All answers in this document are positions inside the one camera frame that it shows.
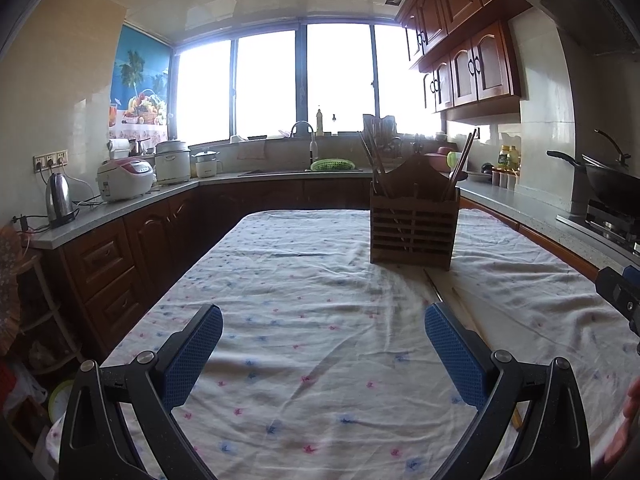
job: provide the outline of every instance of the faucet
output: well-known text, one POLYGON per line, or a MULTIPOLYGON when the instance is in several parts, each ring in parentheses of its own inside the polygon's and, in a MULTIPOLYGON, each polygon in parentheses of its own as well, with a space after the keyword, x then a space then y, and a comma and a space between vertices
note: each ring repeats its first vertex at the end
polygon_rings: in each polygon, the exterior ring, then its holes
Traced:
POLYGON ((299 124, 306 124, 307 130, 311 133, 311 142, 309 143, 309 165, 313 164, 315 160, 318 160, 318 144, 316 143, 316 133, 313 126, 306 121, 297 121, 291 127, 291 137, 293 137, 293 130, 298 129, 299 124))

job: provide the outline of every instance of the silver bolt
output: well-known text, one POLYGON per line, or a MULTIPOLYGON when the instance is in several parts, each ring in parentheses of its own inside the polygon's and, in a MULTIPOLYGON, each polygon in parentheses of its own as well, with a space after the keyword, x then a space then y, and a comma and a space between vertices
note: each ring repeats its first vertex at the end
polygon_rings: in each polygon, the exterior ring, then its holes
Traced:
POLYGON ((151 350, 145 350, 144 352, 140 352, 136 357, 136 361, 138 361, 141 365, 146 365, 151 359, 154 358, 154 353, 151 350))
POLYGON ((94 369, 94 362, 87 359, 87 361, 84 361, 81 365, 80 365, 80 369, 83 372, 88 372, 89 370, 93 370, 94 369))
POLYGON ((495 358, 501 363, 508 363, 512 359, 511 354, 506 350, 496 350, 494 352, 494 355, 495 355, 495 358))
POLYGON ((556 365, 562 370, 568 370, 571 366, 569 364, 569 361, 567 361, 564 357, 556 357, 556 365))

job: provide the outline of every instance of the stainless steel kettle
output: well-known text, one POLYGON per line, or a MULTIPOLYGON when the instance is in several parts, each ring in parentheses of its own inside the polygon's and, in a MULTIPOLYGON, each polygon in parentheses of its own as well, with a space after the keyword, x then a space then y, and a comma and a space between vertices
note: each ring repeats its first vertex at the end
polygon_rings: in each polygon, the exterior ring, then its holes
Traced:
POLYGON ((53 173, 49 177, 45 200, 51 227, 67 224, 76 217, 69 196, 69 184, 63 174, 53 173))

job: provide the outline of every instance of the gas stove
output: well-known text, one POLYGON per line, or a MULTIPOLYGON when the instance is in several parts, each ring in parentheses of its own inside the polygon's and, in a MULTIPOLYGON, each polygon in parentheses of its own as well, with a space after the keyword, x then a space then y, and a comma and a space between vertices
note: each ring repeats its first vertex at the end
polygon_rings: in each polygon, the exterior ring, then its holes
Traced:
POLYGON ((640 218, 623 215, 601 202, 589 200, 585 215, 558 215, 556 219, 640 265, 640 218))

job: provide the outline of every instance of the frying pan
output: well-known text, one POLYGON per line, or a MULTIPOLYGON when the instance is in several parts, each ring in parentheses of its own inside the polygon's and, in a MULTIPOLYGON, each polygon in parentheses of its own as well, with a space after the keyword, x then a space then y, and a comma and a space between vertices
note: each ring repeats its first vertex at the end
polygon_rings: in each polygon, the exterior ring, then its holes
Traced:
POLYGON ((640 178, 627 173, 593 164, 581 164, 563 152, 546 152, 548 156, 561 158, 577 171, 586 173, 589 184, 598 200, 619 213, 640 217, 640 178))

